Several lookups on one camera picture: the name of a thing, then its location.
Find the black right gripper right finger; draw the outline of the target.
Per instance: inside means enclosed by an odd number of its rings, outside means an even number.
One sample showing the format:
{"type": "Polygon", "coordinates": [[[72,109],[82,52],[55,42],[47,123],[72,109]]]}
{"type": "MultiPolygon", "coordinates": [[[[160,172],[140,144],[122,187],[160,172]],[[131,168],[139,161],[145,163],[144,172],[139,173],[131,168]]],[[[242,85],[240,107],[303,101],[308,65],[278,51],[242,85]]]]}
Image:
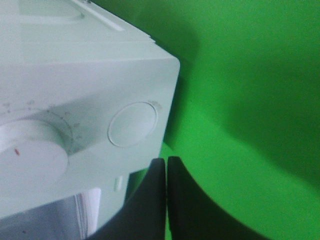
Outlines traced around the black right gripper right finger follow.
{"type": "Polygon", "coordinates": [[[167,161],[167,206],[173,240],[267,239],[216,204],[178,156],[167,161]]]}

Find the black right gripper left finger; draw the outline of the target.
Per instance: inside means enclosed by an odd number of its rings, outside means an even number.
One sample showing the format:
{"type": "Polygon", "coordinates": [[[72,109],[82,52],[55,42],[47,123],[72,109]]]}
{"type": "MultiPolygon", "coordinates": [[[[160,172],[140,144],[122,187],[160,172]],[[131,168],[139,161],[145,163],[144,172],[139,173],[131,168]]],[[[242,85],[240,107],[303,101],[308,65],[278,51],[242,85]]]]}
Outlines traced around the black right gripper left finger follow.
{"type": "Polygon", "coordinates": [[[166,166],[151,161],[134,194],[89,240],[164,240],[166,229],[166,166]]]}

